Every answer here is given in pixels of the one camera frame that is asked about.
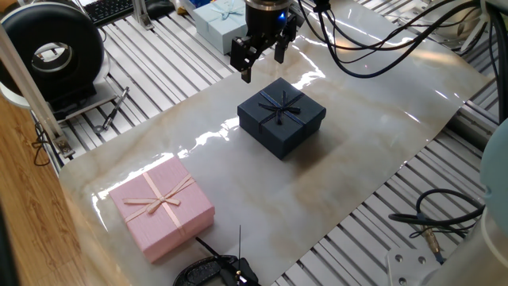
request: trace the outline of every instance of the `cable connector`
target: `cable connector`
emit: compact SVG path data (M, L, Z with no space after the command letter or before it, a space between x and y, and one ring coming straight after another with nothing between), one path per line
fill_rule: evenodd
M425 215L422 213L417 213L416 216L420 220L423 220L423 221L427 220ZM430 251L432 251L432 253L436 257L437 262L443 264L444 259L443 259L443 256L441 255L441 248L439 247L439 242L437 242L436 235L434 234L434 232L432 231L431 228L425 227L423 225L421 225L420 227L421 227L421 231L422 231L421 235L427 242L427 245L429 246Z

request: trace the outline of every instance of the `wire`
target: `wire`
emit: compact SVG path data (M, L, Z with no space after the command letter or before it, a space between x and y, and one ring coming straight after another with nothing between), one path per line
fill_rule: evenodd
M463 199L467 203L471 204L473 207L476 207L477 210L473 211L472 213L463 215L463 216L461 216L459 218L452 218L452 219L446 219L446 220L436 221L436 220L433 220L431 218L426 218L424 216L425 219L422 219L421 215L423 215L423 213L421 212L421 202L427 196L432 195L432 194L447 194L447 195L456 196L456 197L458 197L460 199ZM408 214L408 215L407 214L390 214L390 215L388 215L388 218L393 220L393 221L396 221L396 222L404 222L404 223L409 223L409 224L414 224L414 225L421 225L421 226L430 226L430 227L428 227L428 228L426 228L426 229L424 229L422 231L417 231L416 233L423 233L427 229L432 229L432 228L438 227L438 228L444 229L444 230L439 230L439 232L446 231L446 232L453 232L453 233L459 234L460 231L468 230L472 226L467 226L467 227L463 227L463 228L452 228L451 225L459 224L459 223L466 222L466 221L469 221L471 219L479 217L483 213L483 210L485 209L485 206L482 205L481 203L477 202L476 200L474 200L474 199L468 197L467 195L464 195L463 193L460 193L458 191L451 191L451 190L448 190L448 189L438 188L438 189L433 189L433 190L430 190L430 191L426 191L423 194L421 194L420 197L418 198L417 202L416 202L416 207L415 208L416 208L417 215L411 215L411 214Z
M465 238L465 236L463 236L463 235L464 234L468 234L467 230L473 228L475 226L475 224L476 223L473 223L470 226L466 226L466 227L462 227L462 228L458 228L458 229L452 228L451 230L450 229L444 229L444 228L439 227L439 226L438 227L436 227L436 226L428 226L428 227L424 228L423 230L419 230L419 231L413 232L412 234L410 234L410 238L417 238L420 235L423 235L423 233L426 232L427 230L431 230L431 229L438 229L438 230L433 230L434 233L458 234L461 237Z
M37 134L37 139L35 142L32 143L32 148L37 149L37 151L35 153L35 157L33 158L33 164L35 164L37 167L42 167L42 166L45 166L50 163L49 160L48 160L48 162L44 162L43 164L37 163L37 158L39 157L40 151L44 148L44 144L49 144L49 147L51 148L53 154L55 154L56 162L62 168L64 166L64 162L58 155L58 152L56 151L56 148L55 148L53 142L45 139L45 138L49 138L49 134L48 134L48 132L46 132L46 130L44 130L42 128L42 125L40 122L37 122L35 124L35 131Z
M464 17L463 17L460 21L458 21L458 22L456 22L456 23L453 23L453 24L450 24L450 25L440 25L439 27L440 27L440 28L443 28L443 27L451 27L451 26L454 26L454 25L459 25L460 23L464 22L464 20L465 20L465 19L466 19L466 18L467 18L467 17L468 17L468 16L469 16L469 15L470 15L473 11L475 11L475 10L477 10L477 9L478 9L478 8L473 8L473 9L471 9L471 10L470 10L470 11L469 11L469 12L468 12L468 13L467 13L467 14L466 14L466 15L465 15L465 16L464 16ZM333 23L335 23L335 19L336 19L336 18L335 18L335 14L333 13L333 11L332 11L332 10L330 10L330 13L332 14L333 20L329 19L329 21L330 21L330 22L332 23L332 25L333 25ZM411 26L430 27L430 25L411 25ZM397 34L397 33L399 32L400 28L402 28L402 27L399 27L399 28L397 28L397 29L393 30L393 31L392 31L392 32L388 35L388 37L391 37L392 35ZM333 26L333 39L335 39L335 31L336 31L336 30L337 30L337 29L336 29L336 26L334 25L334 26ZM479 42L479 40L480 40L480 38L481 38L481 35L483 34L483 31L484 31L484 30L485 30L485 25L482 27L482 29L479 31L479 33L475 36L475 38L473 39L473 41L469 44L468 48L467 48L467 49L466 49L466 50L465 50L465 51L464 51L464 52L463 52L460 56L463 56L463 55L467 54L468 52L470 52L470 51L471 51L471 50L472 50L472 49L473 49L473 48L474 48L474 47L478 44L478 42ZM375 53L375 52L377 52L377 51L379 51L379 49L373 50L372 52L369 52L368 54L366 54L366 55L364 55L364 56L361 56L361 57L359 57L359 58L357 58L357 59L355 59L355 60L343 61L343 60L339 59L339 61L340 61L341 63L343 63L343 64L352 64L352 63L355 63L355 62L357 62L357 61L359 61L359 60L362 60L362 59L366 58L367 56L370 56L371 54L373 54L373 53ZM335 47L334 52L335 52L335 56L337 56L337 46Z
M432 24L432 25L431 25L431 26L430 26L430 27L429 27L429 28L428 28L425 32L423 32L422 34L420 34L420 35L416 36L413 40L411 40L411 41L407 41L407 42L406 42L406 43L404 43L404 44L401 44L401 45L398 45L398 46L395 46L395 47L389 47L389 48L376 48L376 46L377 46L377 45L380 45L380 43L385 43L385 42L387 42L387 41L388 41L388 40L390 40L392 37L394 37L396 34L400 33L402 30L404 30L404 29L406 29L407 27L411 26L411 25L412 25L415 21L417 21L417 20L419 19L419 17L423 17L422 15L426 15L426 14L428 14L428 13L432 12L433 10L435 10L435 7L436 7L436 6L433 6L433 7L429 8L429 9L428 9L428 10L426 10L424 13L421 13L420 15L416 16L413 20L409 21L409 22L408 22L407 24L405 24L404 26L399 27L399 28L398 28L398 32L397 32L397 33L395 33L395 34L391 34L390 36L388 36L388 37L387 37L387 39L385 39L385 40L383 40L383 41L381 41L381 42L379 42L379 43L377 43L377 44L370 45L370 46L369 46L369 45L362 44L362 43L360 43L359 41L356 41L356 40L352 39L350 36L348 36L346 33L344 33L344 32L343 32L343 31L342 31L342 30L341 30L341 29L337 26L337 24L336 24L335 22L333 23L333 26L337 29L337 31L339 32L339 34L340 34L340 35L342 35L342 36L343 36L344 38L346 38L348 41L351 41L353 44L356 44L356 45L358 45L358 46L359 46L359 47L361 47L361 48L378 49L378 50L380 50L380 51L394 51L394 50L397 50L397 49L400 49L400 48L405 48L405 47L407 47L407 46L409 46L409 45L411 45L411 44L413 44L413 43L415 43L415 42L419 42L420 40L423 40L423 39L427 38L427 36L428 36L428 35L423 37L423 33L427 33L429 30L430 30L430 33L431 33L431 32L433 32L435 29L437 29L439 26L441 26L441 24L442 24L443 22L445 22L445 21L442 21L442 19L443 19L443 18L444 18L445 20L447 20L448 18L450 18L451 16L453 16L453 15L454 15L454 14L451 14L451 15L450 15L450 16L448 16L448 17L443 16L442 18L440 18L440 19L438 19L436 22L434 22L434 24Z
M498 68L495 66L494 59L494 51L492 50L492 30L494 29L494 24L491 21L491 27L489 28L489 54L491 55L492 68L494 69L494 75L496 82L499 81Z
M43 149L44 144L50 144L50 143L49 143L49 141L46 141L44 139L44 132L45 131L42 129L42 125L39 122L35 124L35 129L36 129L36 133L38 133L39 135L37 135L36 141L32 143L32 148L37 149L37 151L35 152L35 157L33 158L33 164L35 164L37 167L42 167L42 166L45 166L50 163L49 159L47 162L39 164L39 163L37 163L37 158L39 157L39 153Z
M491 23L494 26L496 37L498 38L498 98L499 98L499 124L503 123L508 117L508 34L506 34L506 26L501 13L492 5L487 6L487 11L491 16Z
M394 32L392 32L386 39L384 39L383 41L380 41L376 44L372 44L370 46L366 46L366 48L363 48L363 47L359 47L359 48L351 48L351 47L345 47L345 46L340 46L340 45L337 45L337 44L333 44L333 46L335 48L341 48L341 49L344 49L344 50L350 50L350 51L360 51L360 50L365 50L367 49L367 47L369 47L369 49L375 49L375 47L383 44L383 43L386 43L387 41L389 41L392 37L396 36L397 34L399 34L401 31L403 31L404 29L406 29L407 27L411 26L415 21L418 21L420 18L424 17L426 14L438 9L439 7L442 7L446 4L449 4L450 2L453 2L455 0L445 0L443 2L440 2L438 4L436 4L435 6L432 6L431 8L428 8L427 10L425 10L423 13L419 14L418 16L416 16L413 20L409 21L408 23L406 23L405 25L401 26L401 27L398 27ZM298 4L300 6L300 10L302 11L302 14L303 14L303 18L305 19L307 25L309 26L310 30L312 31L312 33L314 34L314 36L316 36L317 39L319 39L321 42L325 43L325 38L322 37L321 35L318 34L318 32L316 32L316 30L314 29L314 27L310 24L310 21L309 21L309 18L307 17L306 13L305 13L305 10L303 8L303 4L302 4L302 0L298 0ZM409 46L410 44L413 44L420 36L417 36L415 37L413 40L409 41L409 42L406 42L405 44L402 44L400 46L396 46L396 47L391 47L391 48L382 48L382 50L396 50L396 49L399 49L399 48L405 48L407 46Z
M330 54L332 55L332 58L333 60L335 61L335 63L337 64L337 66L343 71L345 72L346 74L350 75L350 76L354 76L356 78L360 78L360 79L370 79L370 78L373 78L373 77L376 77L376 76L379 76L379 75L382 75L383 73L385 72L388 72L389 70L391 70L394 66L396 66L397 64L399 64L401 61L403 61L406 57L408 57L408 55L410 53L412 53L413 50L415 50L415 48L421 43L423 42L423 40L425 38L427 38L427 36L429 34L431 34L431 32L439 25L441 25L444 21L446 21L448 18L450 18L451 16L453 16L454 14L460 12L461 10L464 10L464 9L467 9L467 8L472 8L472 7L476 7L479 3L476 2L476 1L471 1L471 2L465 2L463 4L460 4L458 6L456 6L455 8L453 8L452 10L448 11L442 18L438 19L436 21L436 23L432 24L428 29L425 30L425 32L423 32L421 35L419 35L417 37L417 40L413 43L413 45L411 45L397 60L395 60L393 63L389 64L387 67L377 71L377 72L374 72L374 73L371 73L371 74L367 74L367 75L362 75L362 74L358 74L358 73L355 73L353 71L349 71L344 65L342 65L342 63L340 62L340 60L338 59L337 56L335 56L334 52L333 52L333 46L330 44L329 42L329 38L328 37L325 37L325 43L326 45L328 46L329 48L329 52ZM323 16L322 16L322 13L319 13L319 21L321 23L321 31L323 32L324 35L326 35L326 27L325 27L325 23L324 23L324 20L323 20Z
M102 39L102 43L104 43L106 41L106 39L108 38L108 34L103 29L99 29L99 31L102 31L104 33L104 39Z

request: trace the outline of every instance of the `pink ribbon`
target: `pink ribbon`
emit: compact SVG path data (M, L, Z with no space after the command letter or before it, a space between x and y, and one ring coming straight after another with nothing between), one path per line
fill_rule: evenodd
M152 178L148 175L148 173L143 173L143 177L146 179L148 185L152 189L153 193L156 194L157 199L123 199L124 204L145 204L145 207L142 207L140 210L132 213L130 216L125 218L125 222L130 222L131 220L137 218L138 216L148 212L149 214L153 214L160 206L163 206L164 210L167 212L173 223L176 225L181 235L185 234L185 230L183 229L182 223L176 217L176 214L169 207L169 203L175 206L180 205L180 201L177 199L172 199L173 195L178 194L186 187L189 187L196 181L192 178L191 174L187 174L176 186L168 192L167 195L162 195L157 188L157 186L153 183Z

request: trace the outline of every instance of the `keyboard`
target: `keyboard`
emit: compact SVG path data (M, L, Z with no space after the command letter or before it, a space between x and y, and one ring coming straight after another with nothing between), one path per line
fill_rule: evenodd
M116 21L134 11L132 0L98 0L84 6L84 9L97 27Z

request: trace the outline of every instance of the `pink gift box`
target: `pink gift box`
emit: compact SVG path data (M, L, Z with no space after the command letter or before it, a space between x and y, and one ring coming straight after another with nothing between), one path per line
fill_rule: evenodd
M150 262L214 223L214 206L178 157L122 184L110 195Z

